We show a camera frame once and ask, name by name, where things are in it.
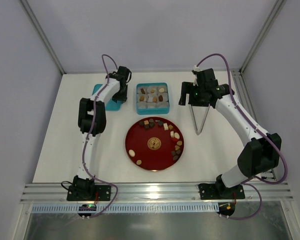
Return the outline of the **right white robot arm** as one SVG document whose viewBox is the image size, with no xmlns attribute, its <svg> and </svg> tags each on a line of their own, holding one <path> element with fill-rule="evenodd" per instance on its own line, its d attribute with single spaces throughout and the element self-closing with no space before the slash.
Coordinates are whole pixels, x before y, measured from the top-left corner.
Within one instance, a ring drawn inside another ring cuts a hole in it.
<svg viewBox="0 0 300 240">
<path fill-rule="evenodd" d="M 178 104 L 217 110 L 239 136 L 243 150 L 237 164 L 216 177 L 215 183 L 199 184 L 202 200 L 244 199 L 242 183 L 278 166 L 282 139 L 270 134 L 244 109 L 229 84 L 219 84 L 214 70 L 192 70 L 194 82 L 182 82 Z"/>
</svg>

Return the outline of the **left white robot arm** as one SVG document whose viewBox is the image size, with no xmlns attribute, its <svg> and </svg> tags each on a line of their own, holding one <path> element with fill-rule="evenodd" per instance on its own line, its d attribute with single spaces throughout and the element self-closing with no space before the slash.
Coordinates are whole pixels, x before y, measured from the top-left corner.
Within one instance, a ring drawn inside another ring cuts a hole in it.
<svg viewBox="0 0 300 240">
<path fill-rule="evenodd" d="M 93 168 L 101 134 L 106 129 L 106 105 L 109 101 L 125 103 L 132 72 L 119 66 L 108 73 L 104 84 L 89 98 L 79 102 L 78 127 L 82 133 L 82 154 L 77 174 L 67 189 L 67 201 L 110 201 L 112 185 L 97 179 Z"/>
</svg>

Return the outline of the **white heart chocolate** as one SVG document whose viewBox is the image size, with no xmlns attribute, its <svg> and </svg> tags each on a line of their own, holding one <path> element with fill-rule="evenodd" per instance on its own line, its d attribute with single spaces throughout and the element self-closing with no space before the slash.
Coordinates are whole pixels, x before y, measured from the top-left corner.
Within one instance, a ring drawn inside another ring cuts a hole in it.
<svg viewBox="0 0 300 240">
<path fill-rule="evenodd" d="M 159 90 L 158 90 L 160 93 L 164 92 L 165 89 L 163 87 L 161 87 Z"/>
</svg>

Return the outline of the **teal tin lid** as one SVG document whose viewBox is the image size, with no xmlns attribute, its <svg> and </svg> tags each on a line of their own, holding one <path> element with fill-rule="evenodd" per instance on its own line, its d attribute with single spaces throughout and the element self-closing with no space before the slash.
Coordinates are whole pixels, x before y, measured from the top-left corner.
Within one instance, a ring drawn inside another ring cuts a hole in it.
<svg viewBox="0 0 300 240">
<path fill-rule="evenodd" d="M 92 90 L 92 95 L 94 95 L 101 87 L 102 84 L 96 84 Z M 117 102 L 115 102 L 114 100 L 110 100 L 105 106 L 105 110 L 110 112 L 117 112 L 120 110 L 121 106 L 122 101 L 118 100 Z"/>
</svg>

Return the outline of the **metal tongs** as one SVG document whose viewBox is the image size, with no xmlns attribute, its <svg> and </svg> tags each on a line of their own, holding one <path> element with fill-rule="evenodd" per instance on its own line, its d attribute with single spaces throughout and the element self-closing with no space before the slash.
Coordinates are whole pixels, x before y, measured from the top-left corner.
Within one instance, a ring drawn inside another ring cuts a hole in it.
<svg viewBox="0 0 300 240">
<path fill-rule="evenodd" d="M 210 108 L 210 106 L 202 107 L 189 105 L 191 120 L 197 136 L 200 136 L 203 132 Z"/>
</svg>

